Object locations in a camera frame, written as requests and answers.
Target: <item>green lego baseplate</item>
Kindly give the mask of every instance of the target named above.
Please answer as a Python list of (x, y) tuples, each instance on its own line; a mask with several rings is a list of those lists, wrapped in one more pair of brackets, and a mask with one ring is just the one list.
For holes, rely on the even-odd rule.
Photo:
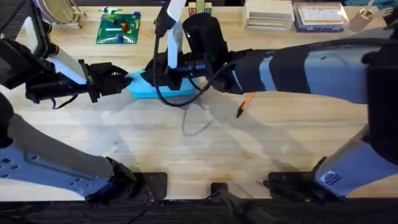
[(141, 14), (104, 14), (101, 17), (96, 44), (136, 44)]

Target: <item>stack of papers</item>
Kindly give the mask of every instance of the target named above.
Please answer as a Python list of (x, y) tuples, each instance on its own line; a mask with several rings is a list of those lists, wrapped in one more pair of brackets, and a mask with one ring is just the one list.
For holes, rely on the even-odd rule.
[(288, 31), (294, 23), (292, 2), (246, 0), (243, 21), (245, 29)]

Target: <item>orange pen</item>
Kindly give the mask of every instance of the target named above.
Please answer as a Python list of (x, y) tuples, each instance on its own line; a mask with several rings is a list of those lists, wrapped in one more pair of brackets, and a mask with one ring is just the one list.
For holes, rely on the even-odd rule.
[(248, 96), (246, 97), (246, 100), (239, 107), (238, 112), (236, 113), (236, 118), (238, 118), (238, 117), (240, 117), (242, 115), (243, 111), (248, 107), (248, 104), (253, 99), (253, 97), (254, 97), (254, 93), (249, 93), (248, 94)]

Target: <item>wooden tabletop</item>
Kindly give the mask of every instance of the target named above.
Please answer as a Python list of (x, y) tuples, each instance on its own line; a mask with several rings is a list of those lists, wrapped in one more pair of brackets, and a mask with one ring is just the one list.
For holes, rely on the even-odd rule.
[[(54, 29), (52, 40), (76, 59), (88, 63), (113, 62), (130, 72), (143, 69), (152, 58), (153, 21), (159, 7), (123, 7), (123, 13), (140, 11), (137, 45), (95, 45), (100, 7), (82, 7), (88, 17), (81, 30)], [(358, 7), (346, 7), (349, 17)], [(347, 37), (353, 33), (298, 34), (243, 30), (242, 8), (215, 7), (230, 50), (278, 49), (298, 44)], [(373, 20), (366, 29), (383, 27)], [(18, 41), (26, 43), (22, 31)], [(165, 50), (165, 42), (160, 45)], [(184, 42), (185, 52), (189, 47)], [(232, 193), (246, 198), (269, 198), (257, 181), (272, 171), (309, 171), (333, 154), (366, 122), (366, 106), (313, 95), (257, 93), (248, 109), (236, 119), (244, 96), (213, 89), (186, 108), (171, 108), (159, 100), (134, 99), (128, 91), (92, 104), (88, 95), (62, 110), (51, 102), (34, 105), (24, 87), (7, 91), (15, 111), (37, 129), (84, 152), (109, 156), (141, 171), (169, 175), (167, 198), (203, 198), (212, 182), (229, 183)], [(350, 197), (398, 197), (398, 177), (389, 177), (355, 190)], [(82, 200), (66, 190), (0, 181), (0, 200)]]

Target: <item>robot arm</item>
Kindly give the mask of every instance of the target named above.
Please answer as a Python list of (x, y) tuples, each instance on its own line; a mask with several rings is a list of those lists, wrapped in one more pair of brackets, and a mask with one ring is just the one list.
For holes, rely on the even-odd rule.
[[(157, 26), (157, 30), (164, 28), (168, 27)], [(167, 66), (164, 53), (155, 65), (150, 62), (142, 77), (155, 87), (178, 90), (183, 77), (205, 76), (204, 90), (212, 86), (232, 94), (285, 91), (368, 105), (369, 125), (311, 172), (270, 173), (264, 185), (273, 196), (334, 202), (398, 172), (393, 143), (398, 136), (398, 104), (392, 98), (397, 94), (396, 62), (388, 56), (396, 49), (396, 33), (388, 40), (343, 39), (280, 50), (229, 52), (220, 24), (209, 14), (189, 17), (183, 28), (192, 52), (179, 53), (177, 68)]]
[[(32, 1), (30, 7), (30, 49), (0, 40), (0, 84), (8, 89), (25, 84), (25, 95), (34, 103), (82, 93), (97, 102), (100, 96), (120, 93), (130, 84), (127, 72), (111, 63), (87, 65), (62, 52), (49, 40), (51, 26)], [(86, 154), (41, 133), (14, 113), (2, 93), (0, 177), (71, 190), (91, 203), (140, 198), (146, 193), (162, 199), (167, 181), (165, 173), (133, 173), (111, 158)]]

